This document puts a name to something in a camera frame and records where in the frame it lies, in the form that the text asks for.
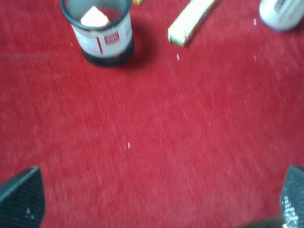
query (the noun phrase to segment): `black mesh object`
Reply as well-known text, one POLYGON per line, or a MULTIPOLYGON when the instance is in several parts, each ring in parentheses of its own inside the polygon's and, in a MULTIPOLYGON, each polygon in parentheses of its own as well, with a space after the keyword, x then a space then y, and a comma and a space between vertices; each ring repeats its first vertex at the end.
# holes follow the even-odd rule
POLYGON ((0 228, 38 228, 44 211, 39 168, 27 168, 0 185, 0 228))
POLYGON ((281 193, 281 212, 288 228, 304 228, 304 167, 291 165, 281 193))
POLYGON ((61 0, 61 9, 72 24, 86 30, 102 31, 119 24, 129 13, 131 4, 131 0, 61 0), (110 23, 108 25, 96 28, 80 23, 80 19, 93 6, 109 17, 110 23))

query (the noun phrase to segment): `floor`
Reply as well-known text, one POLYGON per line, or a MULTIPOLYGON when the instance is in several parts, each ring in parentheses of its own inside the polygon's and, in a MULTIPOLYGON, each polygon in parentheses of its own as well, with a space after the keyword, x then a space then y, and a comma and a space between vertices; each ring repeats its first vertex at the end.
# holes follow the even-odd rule
POLYGON ((58 2, 0 2, 0 182, 41 168, 42 228, 280 214, 285 172, 304 159, 304 24, 277 33, 259 0, 222 1, 181 48, 167 29, 188 1, 146 0, 131 10, 133 59, 105 69, 84 60, 58 2))

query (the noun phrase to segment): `red label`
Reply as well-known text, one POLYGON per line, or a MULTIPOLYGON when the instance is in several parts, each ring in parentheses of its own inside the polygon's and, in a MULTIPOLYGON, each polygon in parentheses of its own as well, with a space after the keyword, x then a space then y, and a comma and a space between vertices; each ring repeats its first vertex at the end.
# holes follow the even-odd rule
POLYGON ((118 42, 119 41, 118 31, 111 35, 104 36, 104 40, 105 40, 106 45, 111 45, 113 43, 118 42))

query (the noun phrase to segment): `yellow object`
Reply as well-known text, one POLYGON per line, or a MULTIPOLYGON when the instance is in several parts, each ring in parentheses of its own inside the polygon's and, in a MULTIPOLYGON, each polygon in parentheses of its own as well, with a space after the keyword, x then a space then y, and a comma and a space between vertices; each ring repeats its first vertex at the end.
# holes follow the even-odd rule
POLYGON ((143 0, 133 0, 133 3, 136 5, 142 4, 143 0))

